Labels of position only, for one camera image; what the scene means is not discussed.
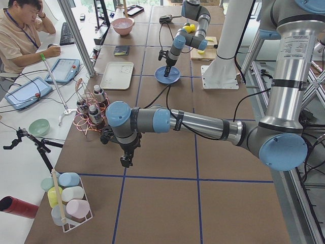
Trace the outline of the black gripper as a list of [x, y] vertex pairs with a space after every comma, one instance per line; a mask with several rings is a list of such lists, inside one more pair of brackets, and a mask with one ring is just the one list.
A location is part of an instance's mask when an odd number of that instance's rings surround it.
[[165, 76], [165, 77], [168, 77], [168, 76], [169, 76], [172, 67], [173, 67], [173, 66], [166, 65], [165, 72], [164, 72], [164, 76]]

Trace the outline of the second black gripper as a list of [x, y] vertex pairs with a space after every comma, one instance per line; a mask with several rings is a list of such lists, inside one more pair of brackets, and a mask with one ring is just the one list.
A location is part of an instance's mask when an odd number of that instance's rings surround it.
[[124, 151], [124, 155], [120, 157], [120, 162], [123, 167], [133, 166], [133, 157], [134, 151], [136, 147], [134, 146], [122, 146], [122, 150]]

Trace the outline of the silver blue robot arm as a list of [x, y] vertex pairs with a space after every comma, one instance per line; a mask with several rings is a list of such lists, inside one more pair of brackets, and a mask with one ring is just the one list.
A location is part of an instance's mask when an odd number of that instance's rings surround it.
[[198, 23], [197, 29], [194, 35], [183, 28], [177, 31], [170, 51], [165, 54], [167, 64], [164, 73], [165, 77], [168, 77], [185, 45], [198, 50], [205, 50], [208, 44], [205, 38], [211, 16], [206, 7], [201, 6], [200, 1], [183, 1], [181, 16], [196, 21]]

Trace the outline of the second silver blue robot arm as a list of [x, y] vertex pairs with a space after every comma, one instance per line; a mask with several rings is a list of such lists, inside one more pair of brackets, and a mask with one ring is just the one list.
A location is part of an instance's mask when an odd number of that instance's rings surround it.
[[324, 29], [324, 1], [264, 1], [261, 39], [279, 40], [276, 67], [263, 117], [255, 121], [226, 120], [148, 105], [131, 108], [123, 101], [108, 106], [106, 117], [124, 150], [121, 163], [132, 165], [142, 133], [188, 130], [210, 140], [242, 147], [277, 171], [289, 171], [310, 156], [299, 115], [316, 37]]

